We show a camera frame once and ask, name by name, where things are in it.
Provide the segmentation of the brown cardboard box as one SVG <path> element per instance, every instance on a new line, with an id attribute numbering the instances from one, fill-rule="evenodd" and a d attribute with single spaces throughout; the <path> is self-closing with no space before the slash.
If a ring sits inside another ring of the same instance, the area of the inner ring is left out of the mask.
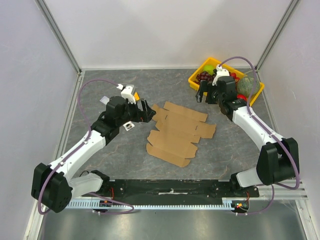
<path id="1" fill-rule="evenodd" d="M 186 167 L 196 156 L 200 139 L 212 139 L 216 131 L 215 124 L 206 123 L 206 113 L 169 101 L 163 107 L 154 104 L 152 109 L 156 129 L 147 137 L 146 151 L 178 167 Z"/>

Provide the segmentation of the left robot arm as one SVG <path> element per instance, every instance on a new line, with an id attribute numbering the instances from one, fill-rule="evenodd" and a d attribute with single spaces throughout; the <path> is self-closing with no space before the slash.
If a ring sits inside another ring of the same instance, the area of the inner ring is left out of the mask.
<path id="1" fill-rule="evenodd" d="M 84 137 L 69 151 L 50 164 L 40 163 L 34 169 L 31 196 L 37 200 L 38 212 L 42 206 L 59 213 L 71 200 L 95 193 L 99 197 L 110 191 L 109 177 L 98 170 L 85 176 L 74 177 L 75 173 L 95 153 L 107 146 L 129 123 L 148 123 L 156 115 L 146 100 L 141 99 L 141 108 L 121 96 L 113 96 L 98 119 L 89 127 Z"/>

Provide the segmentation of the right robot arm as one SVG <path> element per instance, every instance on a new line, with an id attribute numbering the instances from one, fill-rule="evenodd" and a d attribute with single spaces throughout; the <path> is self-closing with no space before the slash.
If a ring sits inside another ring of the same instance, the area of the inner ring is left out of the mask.
<path id="1" fill-rule="evenodd" d="M 247 187 L 277 184 L 295 178 L 294 188 L 300 185 L 299 149 L 294 138 L 284 138 L 264 123 L 248 102 L 237 97 L 236 82 L 231 76 L 221 76 L 213 84 L 202 80 L 196 94 L 202 102 L 204 93 L 207 104 L 217 104 L 230 121 L 239 126 L 255 143 L 260 151 L 256 167 L 234 173 L 229 191 L 235 197 L 242 196 Z"/>

